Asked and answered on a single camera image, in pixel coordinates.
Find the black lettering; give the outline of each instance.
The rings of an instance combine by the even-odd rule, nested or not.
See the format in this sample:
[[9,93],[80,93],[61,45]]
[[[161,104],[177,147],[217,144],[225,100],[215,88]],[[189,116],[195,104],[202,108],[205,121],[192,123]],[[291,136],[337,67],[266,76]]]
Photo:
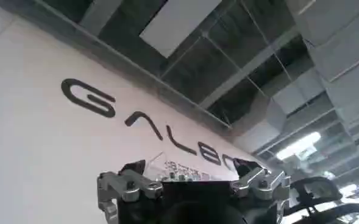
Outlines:
[[233,164],[233,158],[230,157],[229,155],[225,155],[225,154],[222,154],[222,162],[224,163],[224,165],[226,165],[226,167],[231,170],[231,171],[235,171],[234,168],[231,168],[230,166],[228,166],[227,164],[227,160],[230,160]]
[[137,119],[139,119],[140,117],[142,117],[142,118],[144,118],[144,119],[146,119],[148,121],[149,126],[151,126],[151,128],[155,132],[156,136],[162,141],[163,136],[160,134],[159,130],[157,129],[156,125],[154,124],[154,121],[152,121],[152,119],[147,114],[145,114],[144,112],[141,112],[141,111],[133,112],[133,114],[130,115],[125,120],[126,126],[128,126],[128,127],[132,126],[137,121]]
[[96,103],[96,104],[99,104],[101,105],[102,107],[106,108],[107,110],[103,110],[89,102],[86,102],[80,98],[77,98],[72,92],[71,92],[71,87],[72,86],[80,86],[84,89],[87,89],[89,91],[91,91],[92,93],[100,96],[101,98],[105,99],[105,100],[108,100],[112,103],[115,103],[116,100],[114,99],[114,97],[112,96],[109,96],[108,94],[106,93],[103,93],[102,91],[90,86],[90,85],[87,85],[86,83],[84,82],[81,82],[79,80],[76,80],[76,79],[65,79],[63,82],[62,82],[62,91],[63,91],[63,94],[72,102],[72,103],[75,103],[75,104],[78,104],[79,106],[81,107],[84,107],[88,110],[91,110],[92,112],[95,112],[97,114],[100,114],[104,117],[108,117],[108,118],[111,118],[111,117],[114,117],[116,115],[116,111],[114,110],[114,108],[106,101],[102,100],[102,99],[99,99],[97,98],[96,96],[94,95],[91,95],[91,94],[87,94],[87,99],[89,99],[90,101]]
[[221,161],[220,158],[218,157],[218,153],[214,148],[210,147],[209,145],[203,142],[198,142],[198,146],[199,146],[199,151],[201,152],[201,155],[202,157],[204,157],[204,159],[216,165],[219,166],[221,165]]
[[176,147],[182,149],[185,152],[191,153],[193,155],[197,155],[197,152],[194,149],[188,148],[182,145],[181,143],[175,141],[174,137],[172,136],[171,128],[169,127],[169,125],[167,125],[166,128],[167,128],[168,138]]

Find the ceiling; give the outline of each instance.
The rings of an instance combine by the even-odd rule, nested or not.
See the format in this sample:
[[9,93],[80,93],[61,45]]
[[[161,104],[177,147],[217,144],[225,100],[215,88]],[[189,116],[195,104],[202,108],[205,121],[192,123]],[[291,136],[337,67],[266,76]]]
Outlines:
[[[329,171],[339,186],[359,185],[359,124],[340,119],[285,1],[222,0],[169,57],[140,36],[167,0],[15,2],[3,5],[242,149],[250,146],[238,139],[255,138],[261,144],[249,152],[271,166],[297,178]],[[265,127],[272,131],[263,139]],[[315,153],[275,157],[314,131],[321,134]]]

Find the metal clamp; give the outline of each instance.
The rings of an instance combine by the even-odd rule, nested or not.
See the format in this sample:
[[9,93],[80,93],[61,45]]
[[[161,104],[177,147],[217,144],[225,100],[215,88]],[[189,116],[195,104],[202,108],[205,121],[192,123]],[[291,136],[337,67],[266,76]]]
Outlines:
[[140,197],[140,191],[150,199],[161,196],[163,185],[154,182],[133,170],[127,169],[117,175],[113,172],[101,173],[97,179],[98,207],[105,213],[108,224],[118,224],[118,210],[113,199],[125,202],[135,202]]
[[238,181],[231,182],[230,186],[239,198],[247,196],[252,189],[254,195],[261,200],[286,200],[289,198],[290,177],[285,176],[282,170],[267,174],[266,169],[256,168]]

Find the wall-mounted logo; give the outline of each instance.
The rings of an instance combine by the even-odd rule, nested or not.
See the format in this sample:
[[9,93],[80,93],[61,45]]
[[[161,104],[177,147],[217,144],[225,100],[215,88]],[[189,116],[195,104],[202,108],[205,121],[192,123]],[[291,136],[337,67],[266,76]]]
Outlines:
[[[92,95],[92,94],[87,94],[87,99],[90,100],[91,102],[94,102],[100,106],[102,106],[104,109],[97,107],[96,105],[84,101],[83,99],[78,98],[77,96],[75,96],[72,91],[71,91],[71,87],[72,86],[79,86],[82,87],[86,90],[89,90],[90,92],[92,92],[93,94],[99,96],[100,98]],[[97,113],[101,116],[107,117],[107,118],[114,118],[116,115],[116,111],[114,109],[114,103],[116,102],[115,98],[112,96],[109,96],[106,93],[103,93],[102,91],[84,83],[81,82],[80,80],[76,80],[76,79],[65,79],[62,82],[62,91],[63,94],[72,102],[75,103],[85,109],[88,109],[94,113]],[[152,131],[156,134],[156,137],[163,141],[163,135],[160,133],[159,129],[156,127],[156,125],[154,124],[154,121],[144,112],[142,111],[134,111],[125,121],[125,125],[127,127],[131,127],[137,120],[139,119],[145,119],[149,126],[151,127]],[[176,146],[178,149],[181,149],[189,154],[193,154],[195,156],[198,155],[198,152],[194,149],[191,149],[181,143],[179,143],[178,141],[175,140],[174,137],[174,133],[171,129],[171,127],[169,125],[166,125],[166,132],[167,132],[167,137],[168,139],[171,141],[172,144],[174,144],[174,146]],[[205,159],[206,161],[216,164],[218,166],[221,166],[221,161],[222,163],[224,163],[224,165],[226,166],[226,168],[228,168],[231,171],[234,171],[234,167],[230,167],[227,163],[227,161],[231,161],[233,160],[233,158],[231,156],[228,156],[226,154],[222,154],[221,155],[221,159],[219,156],[219,153],[211,146],[207,145],[206,143],[203,142],[198,142],[198,151],[201,154],[201,156],[203,157],[203,159]]]

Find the screw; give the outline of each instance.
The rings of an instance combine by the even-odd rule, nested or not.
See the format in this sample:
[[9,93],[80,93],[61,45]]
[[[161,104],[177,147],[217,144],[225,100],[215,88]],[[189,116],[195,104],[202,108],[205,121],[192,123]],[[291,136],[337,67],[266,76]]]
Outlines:
[[156,188],[158,186],[157,183],[150,183],[148,184],[148,187],[151,187],[151,188]]
[[131,190],[131,189],[133,189],[133,188],[135,188],[135,182],[134,181],[128,181],[127,183],[126,183],[126,189],[127,190]]
[[267,184],[267,181],[265,181],[265,180],[260,180],[258,183],[258,187],[260,187],[260,188],[265,188],[267,186],[268,186],[268,184]]

